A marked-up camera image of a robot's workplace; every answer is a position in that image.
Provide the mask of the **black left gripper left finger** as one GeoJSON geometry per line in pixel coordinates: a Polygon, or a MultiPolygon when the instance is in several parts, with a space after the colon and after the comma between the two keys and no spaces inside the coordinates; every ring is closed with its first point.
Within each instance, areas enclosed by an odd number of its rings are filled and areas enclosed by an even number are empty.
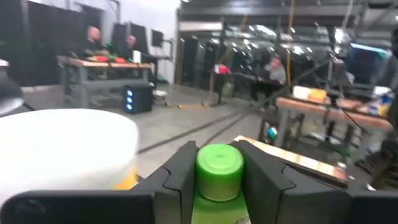
{"type": "Polygon", "coordinates": [[[198,147],[188,141],[163,165],[136,185],[149,194],[149,208],[139,212],[138,223],[190,224],[195,198],[195,159],[198,147]]]}

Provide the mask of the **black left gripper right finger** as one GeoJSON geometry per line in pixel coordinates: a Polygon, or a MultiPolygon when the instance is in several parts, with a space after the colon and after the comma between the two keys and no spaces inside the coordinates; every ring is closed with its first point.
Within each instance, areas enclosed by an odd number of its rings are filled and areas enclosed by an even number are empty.
{"type": "Polygon", "coordinates": [[[242,191],[251,223],[281,223],[282,195],[295,187],[282,173],[285,164],[247,141],[234,141],[231,145],[244,157],[242,191]]]}

